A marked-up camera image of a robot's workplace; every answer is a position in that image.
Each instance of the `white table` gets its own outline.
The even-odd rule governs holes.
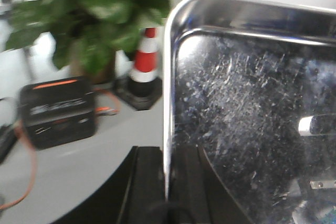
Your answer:
[[[9,28],[0,22],[0,30],[9,31]],[[6,36],[6,33],[0,34],[0,42]],[[54,69],[50,63],[50,51],[37,49],[31,60],[35,82],[67,75],[67,68]],[[23,52],[1,52],[0,97],[16,96],[28,83]],[[99,97],[98,105],[114,106],[104,96]],[[162,146],[162,107],[162,98],[148,111],[135,111],[122,102],[118,115],[99,118],[99,128],[93,137],[38,151],[38,171],[33,190],[21,203],[2,213],[0,224],[50,223],[97,190],[117,169],[132,146]],[[8,113],[0,113],[0,122],[3,123],[7,117]],[[26,190],[30,176],[29,160],[26,149],[18,142],[0,165],[0,195],[6,202],[17,199]]]

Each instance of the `red wire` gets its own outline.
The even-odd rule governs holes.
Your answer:
[[[121,108],[120,102],[119,102],[118,98],[115,97],[110,91],[105,90],[105,89],[99,89],[99,88],[95,88],[94,90],[107,95],[115,103],[116,108],[112,109],[112,110],[115,113],[120,112],[120,108]],[[109,107],[97,108],[98,111],[109,110],[109,109],[111,109],[111,108],[109,108]],[[20,198],[14,200],[12,202],[0,205],[0,210],[4,210],[4,209],[7,209],[9,207],[15,206],[16,204],[18,204],[22,200],[24,200],[29,195],[30,191],[32,190],[32,188],[34,186],[36,173],[37,173],[36,151],[35,151],[34,146],[31,143],[31,141],[27,137],[26,133],[24,132],[21,121],[19,121],[18,125],[14,128],[14,133],[15,133],[16,137],[21,141],[21,143],[28,149],[28,152],[29,152],[29,155],[30,155],[30,160],[31,160],[30,180],[29,180],[29,184],[27,186],[27,189],[26,189],[25,193]]]
[[[114,94],[112,94],[110,91],[108,91],[106,89],[94,88],[94,90],[96,92],[107,95],[113,101],[113,103],[116,107],[115,109],[112,109],[110,107],[98,107],[98,108],[96,108],[96,112],[107,111],[107,110],[112,110],[116,114],[118,114],[120,112],[121,105],[120,105],[120,102],[119,102],[118,98]]]
[[[32,190],[36,178],[37,173],[37,155],[35,148],[33,147],[32,143],[30,142],[29,138],[26,136],[23,128],[22,128],[22,122],[20,121],[18,126],[14,128],[14,133],[16,137],[21,141],[21,143],[28,149],[30,160],[31,160],[31,173],[30,173],[30,180],[29,184],[27,186],[27,189],[25,193],[18,198],[17,200],[14,200],[10,203],[5,203],[3,205],[0,205],[0,210],[15,206],[16,204],[20,203],[22,200],[24,200],[30,191]]]

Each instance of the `black box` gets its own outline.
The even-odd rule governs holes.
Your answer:
[[[19,102],[23,125],[37,148],[90,137],[96,131],[95,95],[84,77],[24,86]]]

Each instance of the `stainless steel tray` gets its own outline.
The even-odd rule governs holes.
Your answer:
[[[174,146],[202,144],[255,223],[333,223],[335,25],[330,9],[182,1],[165,30],[165,174]]]

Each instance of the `orange and white traffic cone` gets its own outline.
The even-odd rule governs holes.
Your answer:
[[[122,100],[138,110],[148,110],[162,95],[162,80],[157,77],[155,28],[146,28],[135,54],[132,70],[117,80],[114,91]]]
[[[155,88],[156,58],[155,28],[147,28],[135,54],[133,69],[129,73],[128,88],[137,97],[147,97]]]

